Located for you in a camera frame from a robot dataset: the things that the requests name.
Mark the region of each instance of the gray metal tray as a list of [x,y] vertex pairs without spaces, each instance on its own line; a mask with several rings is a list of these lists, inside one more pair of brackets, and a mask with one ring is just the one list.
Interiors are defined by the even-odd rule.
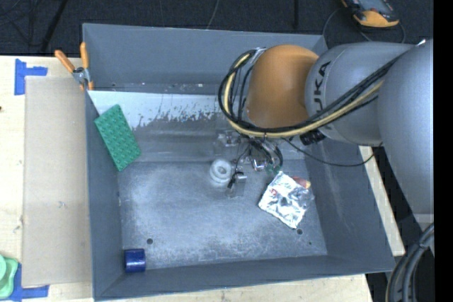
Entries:
[[[214,99],[243,52],[290,43],[322,54],[321,36],[100,24],[84,24],[83,33],[96,91],[107,91],[110,102],[121,100],[130,120],[138,118],[132,131],[142,150],[116,171],[93,123],[97,99],[87,93],[96,300],[392,270],[363,166],[329,166],[281,144],[282,170],[310,180],[315,195],[297,230],[258,208],[273,178],[265,171],[244,163],[246,187],[234,198],[209,182],[210,163],[237,157],[243,146],[222,146],[219,134],[229,125],[214,101],[206,109],[201,100]],[[182,95],[200,116],[187,118],[174,108],[177,116],[168,117],[170,108],[164,101],[158,107],[150,95]],[[328,139],[307,151],[339,163],[362,160],[356,146]],[[145,250],[146,271],[125,273],[122,252],[131,248]]]

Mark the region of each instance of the black cable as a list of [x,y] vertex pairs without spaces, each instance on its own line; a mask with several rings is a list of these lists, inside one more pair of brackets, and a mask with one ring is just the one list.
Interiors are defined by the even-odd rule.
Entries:
[[406,272],[408,271],[407,266],[408,263],[413,260],[414,256],[419,259],[421,255],[419,255],[420,252],[419,249],[425,250],[427,247],[427,242],[430,241],[430,236],[433,235],[434,233],[434,223],[430,224],[425,231],[421,234],[421,236],[418,239],[417,243],[412,244],[407,253],[398,261],[396,264],[393,272],[391,273],[391,276],[389,278],[389,282],[387,283],[387,288],[386,288],[386,302],[393,302],[394,301],[394,294],[396,292],[396,285],[398,283],[398,280],[401,278],[401,276],[406,275]]
[[50,39],[52,38],[54,31],[58,25],[59,19],[62,16],[63,10],[66,7],[68,0],[62,0],[62,2],[59,5],[59,8],[52,19],[52,22],[50,23],[49,28],[47,29],[47,32],[44,36],[44,39],[42,40],[42,47],[41,47],[41,52],[45,52],[47,49],[47,46],[49,45]]
[[361,166],[361,165],[366,164],[368,161],[370,161],[373,158],[373,156],[374,156],[374,153],[373,153],[367,160],[364,160],[361,163],[353,163],[353,164],[330,163],[328,161],[321,160],[320,158],[317,158],[317,157],[311,155],[310,153],[306,152],[305,150],[302,150],[301,148],[299,148],[296,145],[294,145],[290,140],[288,140],[288,139],[286,139],[284,137],[282,137],[282,140],[285,140],[288,144],[290,144],[292,147],[294,147],[299,152],[302,152],[304,155],[307,155],[308,157],[311,157],[314,160],[319,161],[320,163],[325,163],[325,164],[331,165],[331,166],[339,166],[339,167],[344,167],[344,168],[352,168],[352,167],[355,167],[355,166]]
[[263,127],[257,127],[254,124],[251,124],[250,122],[243,121],[242,119],[236,119],[235,117],[232,117],[226,110],[222,101],[222,92],[223,88],[225,86],[225,83],[227,82],[228,78],[237,72],[237,70],[243,66],[245,66],[250,59],[255,55],[257,50],[250,51],[248,52],[248,57],[247,59],[243,60],[241,64],[238,65],[239,61],[245,57],[244,55],[241,55],[231,66],[228,74],[224,77],[222,82],[220,83],[219,86],[219,92],[217,94],[218,101],[219,101],[219,106],[222,112],[225,114],[226,118],[231,120],[232,122],[247,128],[249,130],[257,131],[257,132],[286,132],[286,131],[291,131],[293,129],[298,129],[301,127],[305,127],[310,125],[313,121],[319,119],[321,116],[325,115],[328,111],[334,109],[335,107],[339,106],[341,103],[345,102],[352,102],[354,99],[356,99],[365,89],[370,87],[374,82],[382,78],[387,71],[390,69],[390,67],[398,60],[400,59],[405,53],[407,53],[409,50],[403,52],[399,56],[393,58],[391,61],[387,62],[384,66],[381,66],[379,69],[377,69],[375,72],[370,74],[367,78],[359,82],[356,86],[352,87],[349,91],[344,93],[341,97],[337,98],[335,101],[333,101],[330,105],[326,106],[322,111],[316,113],[315,115],[309,117],[308,119],[304,120],[303,122],[293,125],[291,127],[276,127],[276,128],[263,128]]

